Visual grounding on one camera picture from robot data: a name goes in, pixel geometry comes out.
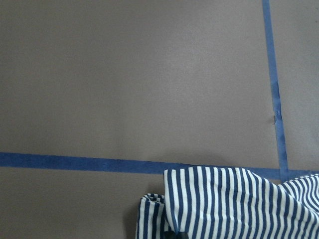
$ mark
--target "gray floor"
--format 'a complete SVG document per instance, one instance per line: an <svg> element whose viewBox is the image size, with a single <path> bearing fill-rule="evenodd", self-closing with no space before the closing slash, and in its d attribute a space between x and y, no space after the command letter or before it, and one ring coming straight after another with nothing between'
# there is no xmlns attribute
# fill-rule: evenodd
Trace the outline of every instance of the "gray floor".
<svg viewBox="0 0 319 239"><path fill-rule="evenodd" d="M271 1L291 169L319 170L318 7ZM0 152L279 167L261 1L0 13ZM133 238L139 198L163 180L0 168L0 190L3 238Z"/></svg>

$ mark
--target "blue and white striped fabric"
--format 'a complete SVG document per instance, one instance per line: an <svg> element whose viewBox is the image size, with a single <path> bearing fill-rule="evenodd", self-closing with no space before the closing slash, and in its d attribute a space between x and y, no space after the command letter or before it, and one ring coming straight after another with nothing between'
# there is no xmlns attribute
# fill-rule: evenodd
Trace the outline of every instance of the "blue and white striped fabric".
<svg viewBox="0 0 319 239"><path fill-rule="evenodd" d="M318 238L317 174L277 186L242 168L194 166L166 170L164 185L168 224L190 239ZM154 235L137 238L163 238Z"/></svg>
<svg viewBox="0 0 319 239"><path fill-rule="evenodd" d="M166 219L164 196L151 193L143 196L139 206L135 237L139 239L160 239L164 237L164 232L170 230Z"/></svg>

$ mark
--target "stripe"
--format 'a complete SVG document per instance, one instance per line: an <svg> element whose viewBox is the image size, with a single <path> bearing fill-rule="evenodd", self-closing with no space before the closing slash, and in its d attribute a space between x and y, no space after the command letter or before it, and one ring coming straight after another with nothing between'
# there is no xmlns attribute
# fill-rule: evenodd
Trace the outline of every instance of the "stripe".
<svg viewBox="0 0 319 239"><path fill-rule="evenodd" d="M288 161L286 151L286 141L284 133L284 123L281 115L281 101L278 85L277 63L275 55L275 46L273 38L273 30L271 24L270 4L269 0L263 0L263 14L265 24L265 35L267 44L268 67L271 82L271 92L273 98L273 110L275 113L275 128L277 138L277 151L280 167L280 179L285 182L289 179Z"/></svg>
<svg viewBox="0 0 319 239"><path fill-rule="evenodd" d="M167 169L181 169L191 166L183 163L0 152L0 167L163 174ZM254 167L245 167L245 169L267 179L280 179L279 169ZM319 171L289 170L289 178L316 173Z"/></svg>

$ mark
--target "striped shirt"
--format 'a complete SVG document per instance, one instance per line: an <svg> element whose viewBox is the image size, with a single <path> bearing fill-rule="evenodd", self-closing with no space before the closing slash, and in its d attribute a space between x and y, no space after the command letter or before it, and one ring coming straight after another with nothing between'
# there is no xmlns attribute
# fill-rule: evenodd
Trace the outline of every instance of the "striped shirt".
<svg viewBox="0 0 319 239"><path fill-rule="evenodd" d="M317 239L319 175L275 185L243 168L193 166L164 172L165 196L145 195L137 239L165 231L190 239Z"/></svg>

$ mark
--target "blue painter's tape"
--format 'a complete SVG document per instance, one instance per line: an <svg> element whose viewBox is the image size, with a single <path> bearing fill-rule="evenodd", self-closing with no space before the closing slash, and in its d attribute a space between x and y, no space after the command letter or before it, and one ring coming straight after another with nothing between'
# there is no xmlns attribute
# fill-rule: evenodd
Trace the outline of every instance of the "blue painter's tape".
<svg viewBox="0 0 319 239"><path fill-rule="evenodd" d="M0 167L163 174L166 169L188 168L189 166L191 165L183 163L0 152ZM279 179L279 169L252 167L246 169L264 178Z"/></svg>
<svg viewBox="0 0 319 239"><path fill-rule="evenodd" d="M272 92L272 98L273 98L273 110L275 113L275 128L276 128L277 150L278 150L279 167L280 167L280 179L281 181L284 182L284 181L287 181L289 178L289 170L288 170L286 141L285 141L285 133L284 133L284 123L283 123L282 114L281 114L281 102L280 102L280 94L279 94L277 64L276 64L276 55L275 55L273 30L272 30L272 24L271 24L269 0L263 0L263 12L264 12L264 22L265 22L266 43L267 43L269 76L270 76L271 92Z"/></svg>

